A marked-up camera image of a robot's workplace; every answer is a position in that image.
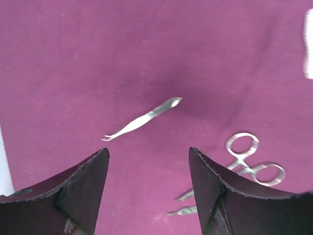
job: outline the purple cloth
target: purple cloth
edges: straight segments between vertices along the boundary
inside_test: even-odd
[[[242,131],[260,140],[249,164],[286,170],[275,188],[312,189],[313,81],[302,71],[312,7],[2,0],[0,124],[15,189],[105,146],[111,161],[96,235],[200,234],[197,215],[166,216],[194,204],[174,201],[191,187],[188,149],[227,166],[234,159],[225,143]],[[174,96],[183,98],[174,109],[100,140]]]

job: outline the forceps tip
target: forceps tip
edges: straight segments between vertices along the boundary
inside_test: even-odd
[[[182,202],[186,199],[185,195],[175,198],[175,201]]]
[[[166,214],[167,215],[174,215],[174,214],[177,214],[177,211],[167,212]]]
[[[112,139],[113,139],[113,137],[112,137],[112,136],[104,136],[104,137],[108,137],[108,139],[101,139],[102,141],[110,141],[110,140],[112,140]]]
[[[177,106],[181,102],[182,98],[181,97],[174,97],[174,98],[171,98],[171,100],[173,102],[171,105],[171,108],[174,108],[175,106]]]

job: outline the surgical forceps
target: surgical forceps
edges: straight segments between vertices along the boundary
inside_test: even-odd
[[[232,148],[231,148],[231,145],[233,144],[233,142],[240,138],[240,137],[244,137],[244,136],[248,136],[248,137],[251,137],[252,138],[252,146],[251,148],[246,151],[246,152],[243,152],[243,153],[235,153]],[[250,167],[248,166],[248,164],[245,162],[245,159],[249,156],[251,156],[252,154],[254,154],[257,150],[259,146],[259,140],[258,138],[256,138],[255,135],[251,134],[251,133],[247,133],[247,132],[242,132],[242,133],[238,133],[232,137],[230,137],[230,139],[226,142],[226,149],[228,150],[228,152],[233,155],[236,160],[235,162],[233,162],[231,165],[229,165],[227,167],[227,169],[229,170],[232,170],[234,169],[235,167],[237,166],[242,166],[243,169],[241,171],[238,171],[237,174],[239,175],[243,175],[245,173],[250,173],[253,180],[261,185],[264,185],[264,186],[274,186],[274,185],[277,185],[279,184],[280,182],[282,182],[286,176],[286,172],[285,170],[278,164],[274,164],[274,163],[265,163],[265,164],[260,164],[260,165],[257,165],[256,167]],[[262,169],[265,169],[267,167],[270,167],[270,166],[275,166],[279,169],[279,174],[278,176],[276,176],[275,179],[273,179],[272,181],[269,181],[269,182],[261,182],[258,180],[257,178],[257,173],[262,170]],[[178,197],[176,199],[176,201],[184,201],[186,200],[187,198],[190,198],[194,196],[194,191],[193,189],[188,191],[187,193],[185,193],[184,195]],[[182,208],[176,212],[169,212],[168,215],[172,215],[172,214],[191,214],[191,213],[197,213],[197,207],[196,206],[191,206],[191,207],[186,207],[186,208]]]
[[[151,110],[150,112],[148,112],[148,113],[136,118],[135,120],[131,121],[120,131],[118,131],[115,134],[110,135],[110,136],[106,135],[105,138],[103,138],[101,140],[111,141],[111,140],[115,139],[116,137],[119,137],[119,136],[121,136],[125,133],[128,133],[128,132],[131,132],[131,131],[143,126],[144,124],[146,124],[150,120],[154,119],[155,117],[159,116],[160,114],[176,107],[181,102],[181,100],[182,100],[181,97],[170,98],[167,101],[165,101],[164,103],[162,103],[161,105],[157,106],[155,109]]]

